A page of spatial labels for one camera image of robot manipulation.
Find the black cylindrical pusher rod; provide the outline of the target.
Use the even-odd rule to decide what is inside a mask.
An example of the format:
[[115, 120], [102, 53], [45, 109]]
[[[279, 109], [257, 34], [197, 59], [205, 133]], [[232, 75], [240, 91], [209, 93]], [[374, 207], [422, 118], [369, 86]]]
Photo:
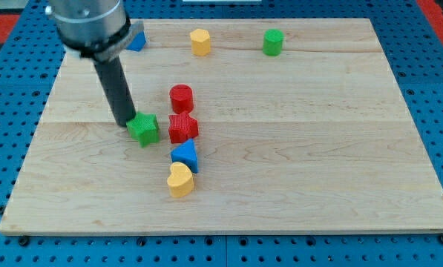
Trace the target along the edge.
[[125, 127], [136, 116], [131, 92], [119, 57], [94, 64], [115, 122]]

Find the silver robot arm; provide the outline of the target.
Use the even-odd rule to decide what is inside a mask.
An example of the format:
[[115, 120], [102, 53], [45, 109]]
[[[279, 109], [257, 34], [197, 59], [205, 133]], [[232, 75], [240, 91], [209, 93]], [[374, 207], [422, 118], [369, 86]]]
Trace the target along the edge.
[[136, 109], [119, 55], [144, 24], [131, 22], [122, 0], [49, 0], [45, 14], [66, 48], [92, 60], [115, 122], [125, 127]]

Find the blue block behind arm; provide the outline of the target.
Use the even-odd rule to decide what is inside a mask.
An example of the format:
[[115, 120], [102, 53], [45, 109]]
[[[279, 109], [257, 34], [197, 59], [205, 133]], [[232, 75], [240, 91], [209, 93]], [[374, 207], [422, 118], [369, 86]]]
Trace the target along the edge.
[[145, 33], [139, 32], [137, 35], [135, 35], [132, 42], [126, 47], [127, 50], [132, 50], [136, 52], [140, 52], [146, 43]]

